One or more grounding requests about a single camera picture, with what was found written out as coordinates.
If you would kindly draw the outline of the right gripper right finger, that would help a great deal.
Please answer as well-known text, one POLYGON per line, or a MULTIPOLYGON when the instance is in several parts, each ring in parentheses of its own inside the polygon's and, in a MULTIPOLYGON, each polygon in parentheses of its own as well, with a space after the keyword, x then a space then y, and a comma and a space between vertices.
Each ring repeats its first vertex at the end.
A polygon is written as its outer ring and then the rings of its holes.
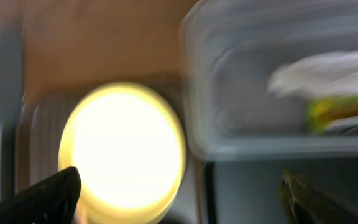
POLYGON ((280 199, 289 224, 358 224, 358 217, 289 170, 282 172, 280 199))

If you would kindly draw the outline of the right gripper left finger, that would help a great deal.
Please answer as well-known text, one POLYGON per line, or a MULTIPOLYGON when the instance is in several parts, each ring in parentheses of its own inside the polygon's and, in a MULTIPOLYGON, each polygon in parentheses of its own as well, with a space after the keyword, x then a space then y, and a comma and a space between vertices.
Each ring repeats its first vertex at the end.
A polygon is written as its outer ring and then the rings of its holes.
POLYGON ((0 223, 71 223, 81 192, 76 167, 68 167, 0 202, 0 223))

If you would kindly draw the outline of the white paper napkin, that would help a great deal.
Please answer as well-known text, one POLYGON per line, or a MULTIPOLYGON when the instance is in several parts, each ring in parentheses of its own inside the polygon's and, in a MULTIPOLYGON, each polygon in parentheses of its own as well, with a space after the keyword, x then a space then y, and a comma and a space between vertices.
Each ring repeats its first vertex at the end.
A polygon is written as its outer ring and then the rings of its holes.
POLYGON ((309 99, 358 95, 358 50, 312 55, 282 65, 272 73, 268 90, 309 99))

